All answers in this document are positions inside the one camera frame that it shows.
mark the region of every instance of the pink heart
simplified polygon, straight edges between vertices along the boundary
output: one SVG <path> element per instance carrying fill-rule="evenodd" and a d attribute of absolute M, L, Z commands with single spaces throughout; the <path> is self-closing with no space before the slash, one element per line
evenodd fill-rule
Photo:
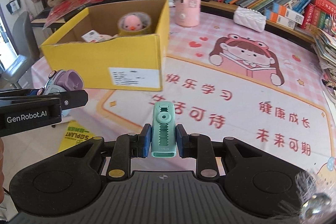
<path fill-rule="evenodd" d="M 202 44 L 201 43 L 196 43 L 195 41 L 190 41 L 189 46 L 192 47 L 192 48 L 198 48 L 198 47 L 202 46 Z"/>

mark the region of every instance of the wooden shelf edge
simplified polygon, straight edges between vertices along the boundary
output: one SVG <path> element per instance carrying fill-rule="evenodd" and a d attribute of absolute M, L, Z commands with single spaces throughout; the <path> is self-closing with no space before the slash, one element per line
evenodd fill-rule
<path fill-rule="evenodd" d="M 201 5 L 202 6 L 207 6 L 207 7 L 211 7 L 211 8 L 216 8 L 216 9 L 220 9 L 220 10 L 224 10 L 224 11 L 228 11 L 228 12 L 232 12 L 234 13 L 235 10 L 237 9 L 238 6 L 236 5 L 231 5 L 231 4 L 226 4 L 226 3 L 222 3 L 222 2 L 217 2 L 217 1 L 209 1 L 209 2 L 205 2 L 205 1 L 201 1 Z M 314 44 L 314 39 L 312 37 L 309 37 L 307 35 L 304 35 L 303 33 L 297 32 L 295 30 L 292 30 L 290 28 L 287 28 L 283 25 L 280 25 L 276 22 L 272 22 L 269 20 L 266 20 L 266 24 L 271 25 L 273 27 L 276 27 L 280 30 L 283 30 L 285 32 L 288 32 L 310 44 Z"/>

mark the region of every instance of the red chinese text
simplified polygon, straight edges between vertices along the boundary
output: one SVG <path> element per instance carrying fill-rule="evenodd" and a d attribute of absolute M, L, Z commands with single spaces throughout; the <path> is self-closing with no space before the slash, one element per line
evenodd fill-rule
<path fill-rule="evenodd" d="M 302 124 L 305 128 L 310 128 L 308 119 L 305 119 L 304 117 L 302 119 Z"/>
<path fill-rule="evenodd" d="M 275 134 L 275 143 L 274 145 L 277 145 L 278 147 L 284 147 L 284 143 L 285 143 L 285 140 L 284 140 L 284 136 L 281 135 L 281 134 Z"/>
<path fill-rule="evenodd" d="M 229 101 L 232 98 L 232 92 L 229 90 L 222 90 L 221 97 L 223 97 L 224 100 Z"/>
<path fill-rule="evenodd" d="M 179 75 L 174 75 L 174 74 L 167 75 L 166 82 L 177 84 L 177 82 L 179 82 L 179 81 L 180 81 L 180 76 Z"/>
<path fill-rule="evenodd" d="M 293 149 L 295 152 L 297 152 L 298 150 L 298 140 L 296 139 L 293 139 L 293 138 L 289 138 L 290 139 L 290 142 L 289 142 L 289 147 L 290 149 Z"/>
<path fill-rule="evenodd" d="M 225 124 L 225 117 L 222 115 L 211 114 L 209 119 L 211 120 L 209 125 L 214 125 L 217 129 L 220 129 Z"/>
<path fill-rule="evenodd" d="M 257 132 L 258 136 L 256 139 L 260 139 L 261 142 L 268 142 L 268 131 L 266 131 L 264 128 L 263 129 L 258 129 L 259 132 Z"/>
<path fill-rule="evenodd" d="M 150 104 L 152 104 L 152 105 L 154 105 L 156 102 L 161 102 L 161 101 L 165 101 L 166 100 L 162 95 L 158 95 L 158 94 L 155 94 L 152 97 L 152 99 L 154 101 L 154 102 L 150 102 Z"/>
<path fill-rule="evenodd" d="M 269 102 L 261 102 L 261 103 L 259 103 L 259 110 L 261 112 L 265 112 L 267 114 L 271 114 L 272 106 L 270 105 Z"/>
<path fill-rule="evenodd" d="M 190 111 L 189 116 L 194 118 L 195 121 L 200 122 L 203 119 L 203 115 L 206 110 L 194 106 L 192 108 L 193 109 Z"/>
<path fill-rule="evenodd" d="M 302 142 L 302 147 L 301 147 L 301 154 L 305 154 L 307 156 L 310 156 L 310 145 L 305 143 L 305 142 Z"/>
<path fill-rule="evenodd" d="M 214 85 L 205 84 L 205 85 L 202 86 L 202 92 L 204 94 L 213 93 L 214 91 L 215 91 L 215 86 Z"/>
<path fill-rule="evenodd" d="M 295 113 L 290 113 L 290 114 L 289 114 L 289 121 L 290 121 L 290 122 L 296 122 L 296 124 L 299 124 L 298 121 L 297 121 L 297 114 L 295 114 Z"/>
<path fill-rule="evenodd" d="M 285 111 L 280 107 L 276 107 L 275 108 L 275 117 L 278 117 L 280 119 L 285 119 Z"/>
<path fill-rule="evenodd" d="M 195 89 L 194 87 L 196 86 L 195 83 L 197 83 L 198 81 L 192 80 L 192 79 L 187 79 L 184 84 L 182 85 L 183 87 L 185 87 L 186 89 Z"/>
<path fill-rule="evenodd" d="M 185 103 L 173 101 L 173 104 L 175 106 L 175 114 L 181 115 L 183 113 L 183 109 L 185 108 Z"/>

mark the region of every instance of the pink tablecloth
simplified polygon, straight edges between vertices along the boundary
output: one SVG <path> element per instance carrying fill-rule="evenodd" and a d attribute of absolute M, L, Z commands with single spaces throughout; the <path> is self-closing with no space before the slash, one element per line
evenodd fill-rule
<path fill-rule="evenodd" d="M 171 20 L 170 31 L 162 92 L 87 89 L 88 104 L 71 115 L 114 140 L 140 132 L 152 120 L 154 102 L 169 100 L 188 133 L 216 141 L 233 136 L 304 169 L 325 169 L 335 156 L 335 130 L 316 55 L 272 33 L 205 13 L 194 28 Z M 45 58 L 33 66 L 36 88 L 49 72 Z M 194 160 L 135 159 L 132 166 L 185 170 L 194 169 Z"/>

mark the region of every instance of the cardboard box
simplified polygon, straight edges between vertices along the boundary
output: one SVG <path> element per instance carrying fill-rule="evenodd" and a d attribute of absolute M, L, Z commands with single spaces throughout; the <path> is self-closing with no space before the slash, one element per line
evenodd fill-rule
<path fill-rule="evenodd" d="M 294 10 L 288 9 L 287 7 L 279 5 L 277 3 L 273 3 L 272 11 L 278 15 L 295 21 L 300 25 L 303 23 L 303 19 L 305 18 L 303 15 L 295 12 Z"/>
<path fill-rule="evenodd" d="M 280 25 L 283 25 L 285 27 L 288 27 L 288 28 L 294 30 L 295 22 L 293 20 L 285 18 L 285 17 L 283 17 L 281 15 L 278 15 L 274 12 L 271 12 L 270 10 L 267 10 L 267 9 L 265 9 L 265 16 L 266 16 L 266 19 L 269 20 L 269 21 L 276 22 Z"/>
<path fill-rule="evenodd" d="M 130 12 L 147 13 L 152 34 L 99 43 L 82 39 L 90 30 L 116 35 L 118 20 Z M 168 42 L 168 0 L 133 0 L 85 8 L 51 35 L 41 49 L 52 70 L 76 70 L 85 88 L 160 91 Z"/>

